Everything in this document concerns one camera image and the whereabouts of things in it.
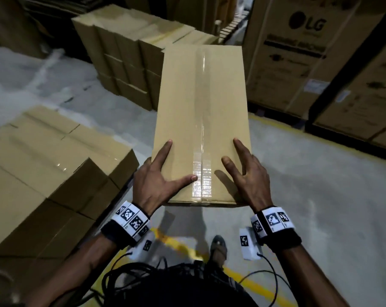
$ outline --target clear packing tape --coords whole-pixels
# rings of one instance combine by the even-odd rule
[[[197,49],[195,62],[193,174],[198,179],[193,183],[192,201],[202,202],[211,200],[210,50],[203,46]]]

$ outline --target forearm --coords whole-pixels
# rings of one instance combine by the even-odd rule
[[[302,245],[276,255],[299,306],[349,306]]]
[[[117,246],[102,234],[86,242],[77,253],[68,258],[45,284],[32,292],[28,307],[47,307],[70,289],[80,286],[92,270],[117,251]]]

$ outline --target foot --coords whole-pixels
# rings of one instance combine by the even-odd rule
[[[210,246],[210,260],[222,268],[227,259],[227,246],[223,237],[216,235]]]

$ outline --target right hand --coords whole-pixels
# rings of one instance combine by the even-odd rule
[[[242,174],[228,156],[223,156],[221,162],[233,178],[241,197],[254,213],[271,207],[273,203],[267,170],[239,139],[234,138],[233,143],[240,157]]]

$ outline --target left hand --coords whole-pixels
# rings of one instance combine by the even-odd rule
[[[183,187],[197,181],[197,176],[194,174],[186,175],[179,180],[166,181],[164,179],[161,170],[172,143],[172,140],[167,141],[157,153],[154,161],[152,162],[149,157],[135,173],[133,202],[143,208],[149,217]]]

